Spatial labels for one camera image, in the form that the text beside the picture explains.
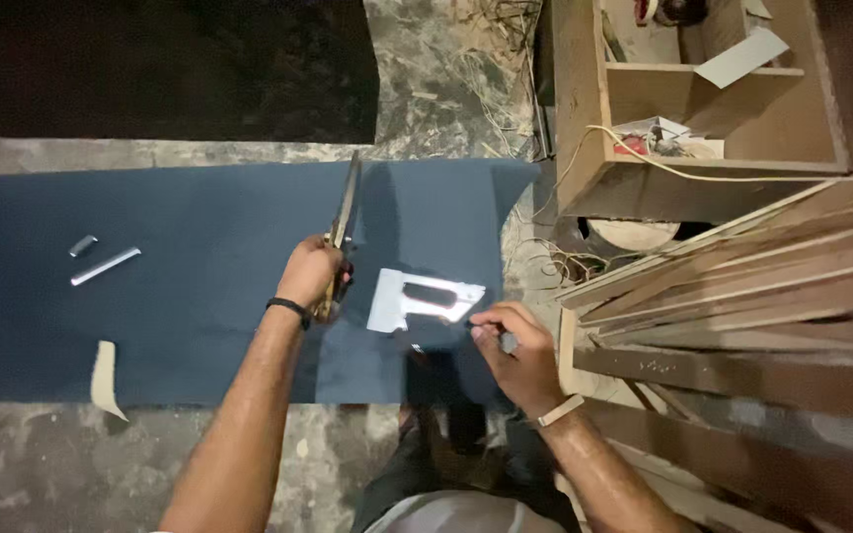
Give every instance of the wooden box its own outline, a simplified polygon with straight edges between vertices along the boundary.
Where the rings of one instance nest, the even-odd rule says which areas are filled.
[[[661,115],[725,139],[725,159],[655,157],[688,174],[834,176],[849,170],[811,0],[764,4],[774,17],[771,30],[790,50],[777,58],[777,67],[759,68],[720,90],[693,65],[607,61],[597,0],[553,0],[561,214],[724,222],[811,185],[674,176],[615,153],[610,137],[586,128],[592,124],[611,127]],[[687,32],[691,38],[683,45],[692,44],[694,31],[701,29]],[[705,52],[683,54],[701,56]]]

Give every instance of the stack of wooden planks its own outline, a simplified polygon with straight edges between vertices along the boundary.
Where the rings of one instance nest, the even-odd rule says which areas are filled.
[[[562,357],[646,384],[676,415],[590,399],[606,436],[853,531],[853,449],[809,454],[717,430],[667,389],[853,419],[853,182],[804,190],[558,299],[575,317],[562,337],[589,328],[594,344]]]

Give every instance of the hand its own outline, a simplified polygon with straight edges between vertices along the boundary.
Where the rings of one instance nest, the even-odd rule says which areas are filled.
[[[493,304],[469,321],[474,324],[473,342],[489,363],[496,382],[528,418],[547,415],[565,401],[558,384],[551,333],[525,306],[518,302]],[[503,330],[512,333],[518,342],[512,355],[500,346]]]
[[[288,258],[285,273],[281,274],[276,298],[285,298],[311,309],[324,296],[328,285],[342,267],[344,254],[325,244],[324,237],[312,235],[299,243]],[[349,268],[343,273],[344,282],[350,278]]]

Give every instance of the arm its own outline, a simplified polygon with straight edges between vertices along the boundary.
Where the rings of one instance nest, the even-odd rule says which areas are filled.
[[[309,237],[292,252],[276,295],[310,308],[340,262],[340,251],[327,248],[320,236]],[[183,469],[161,531],[265,530],[301,344],[301,317],[286,307],[269,307],[219,412]]]
[[[473,315],[473,339],[496,382],[529,418],[548,414],[565,401],[558,385],[551,334],[521,304],[496,304]],[[515,335],[511,355],[499,334]],[[679,532],[681,522],[644,480],[587,421],[581,409],[539,429],[575,487],[596,532]]]

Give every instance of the concrete floor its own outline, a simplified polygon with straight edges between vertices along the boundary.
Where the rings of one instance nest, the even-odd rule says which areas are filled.
[[[366,160],[421,157],[531,157],[531,111],[516,87],[521,57],[495,33],[436,0],[365,2],[381,76],[377,140]],[[520,127],[503,134],[484,117],[456,67],[480,50],[485,98]],[[436,100],[413,93],[433,93]],[[344,160],[355,146],[273,142],[0,139],[0,174]],[[547,195],[548,186],[544,187]],[[532,214],[532,190],[518,202]],[[540,270],[543,248],[522,242],[533,228],[513,214],[504,226],[510,298],[554,329],[557,280]],[[362,487],[392,453],[396,405],[363,409],[293,405],[269,530],[344,531]],[[172,483],[206,430],[209,409],[128,410],[129,424],[82,404],[0,403],[0,532],[153,531]]]

